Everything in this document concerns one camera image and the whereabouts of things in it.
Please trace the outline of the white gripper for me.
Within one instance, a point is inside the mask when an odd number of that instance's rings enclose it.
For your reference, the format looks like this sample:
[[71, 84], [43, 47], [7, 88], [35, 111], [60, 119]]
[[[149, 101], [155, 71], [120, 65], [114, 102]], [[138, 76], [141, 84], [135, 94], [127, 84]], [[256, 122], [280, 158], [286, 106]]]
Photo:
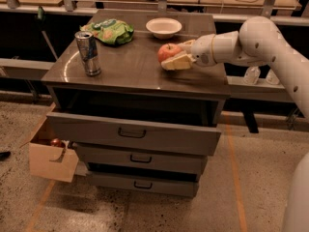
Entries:
[[209, 34], [199, 37], [195, 42], [189, 40], [179, 43], [179, 47], [184, 51], [162, 61], [161, 67], [166, 71], [188, 70], [192, 68], [194, 62], [199, 66], [213, 66], [215, 64], [212, 51], [213, 38], [214, 34]]

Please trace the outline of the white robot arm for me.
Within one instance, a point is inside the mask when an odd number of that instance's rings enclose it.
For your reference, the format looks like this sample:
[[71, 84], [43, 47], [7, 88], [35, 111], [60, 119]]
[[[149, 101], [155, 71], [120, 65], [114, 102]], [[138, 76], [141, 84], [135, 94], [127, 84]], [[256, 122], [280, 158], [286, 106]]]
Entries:
[[303, 116], [309, 117], [309, 59], [286, 42], [270, 19], [254, 16], [243, 22], [238, 31], [204, 35], [179, 47], [180, 53], [160, 62], [164, 70], [187, 70], [194, 64], [268, 65]]

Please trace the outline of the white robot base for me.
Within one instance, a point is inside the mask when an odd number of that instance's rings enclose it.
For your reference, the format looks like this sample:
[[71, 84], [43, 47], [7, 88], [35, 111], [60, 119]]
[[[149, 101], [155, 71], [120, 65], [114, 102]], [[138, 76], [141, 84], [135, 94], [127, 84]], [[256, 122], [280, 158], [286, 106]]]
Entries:
[[309, 232], [309, 153], [301, 159], [295, 169], [282, 232]]

